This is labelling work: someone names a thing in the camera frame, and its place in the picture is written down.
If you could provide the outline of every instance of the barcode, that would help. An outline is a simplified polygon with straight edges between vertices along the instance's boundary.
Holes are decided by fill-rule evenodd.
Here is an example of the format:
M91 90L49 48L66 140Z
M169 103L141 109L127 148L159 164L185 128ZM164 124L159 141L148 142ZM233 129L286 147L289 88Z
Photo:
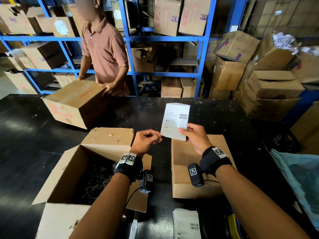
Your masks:
M190 224L190 229L192 229L192 230L199 230L198 224L191 223L191 224Z

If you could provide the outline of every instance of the light blue plastic bag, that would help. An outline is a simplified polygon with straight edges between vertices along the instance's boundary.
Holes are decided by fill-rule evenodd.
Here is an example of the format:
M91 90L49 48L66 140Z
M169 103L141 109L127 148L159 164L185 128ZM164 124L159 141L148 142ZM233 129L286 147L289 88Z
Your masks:
M319 156L280 153L274 149L270 154L312 224L319 230Z

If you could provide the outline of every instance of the forearm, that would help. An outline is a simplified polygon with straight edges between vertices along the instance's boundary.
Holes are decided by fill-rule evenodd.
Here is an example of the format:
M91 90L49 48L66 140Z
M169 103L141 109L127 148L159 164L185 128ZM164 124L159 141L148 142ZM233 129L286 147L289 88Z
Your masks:
M80 67L80 76L85 76L86 72L88 71L88 69L90 68L92 64L92 58L83 55L82 59L81 59L81 67Z
M116 173L70 238L113 238L123 217L129 189L129 178Z
M123 80L125 80L125 77L127 75L127 72L129 71L129 66L121 66L120 71L115 79L115 83L121 83Z
M231 165L219 167L216 177L250 238L309 238L287 213Z

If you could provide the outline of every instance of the brown polo shirt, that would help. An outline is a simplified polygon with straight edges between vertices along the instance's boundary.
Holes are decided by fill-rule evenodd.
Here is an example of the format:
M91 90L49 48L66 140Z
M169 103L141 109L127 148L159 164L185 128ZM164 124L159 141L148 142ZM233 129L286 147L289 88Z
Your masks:
M90 25L91 23L87 24L82 30L82 55L92 58L97 83L113 82L119 73L119 67L129 64L124 40L106 18L91 32ZM127 96L129 93L123 81L114 95Z

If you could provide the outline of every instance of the dark work surface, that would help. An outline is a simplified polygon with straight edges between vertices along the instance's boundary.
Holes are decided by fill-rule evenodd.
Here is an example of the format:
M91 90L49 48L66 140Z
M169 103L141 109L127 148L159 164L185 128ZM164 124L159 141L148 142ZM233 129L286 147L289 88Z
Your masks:
M115 97L95 127L125 127L160 131L165 104L190 104L189 122L208 134L223 134L237 169L268 194L310 235L307 217L293 207L295 196L236 101L190 98ZM0 238L34 238L44 203L31 206L62 153L84 139L88 131L53 119L40 96L9 95L0 100ZM140 213L136 238L173 238L173 210L199 211L203 238L224 238L224 197L186 200L172 197L171 139L153 146L155 191L147 213ZM132 213L123 219L119 238L128 238Z

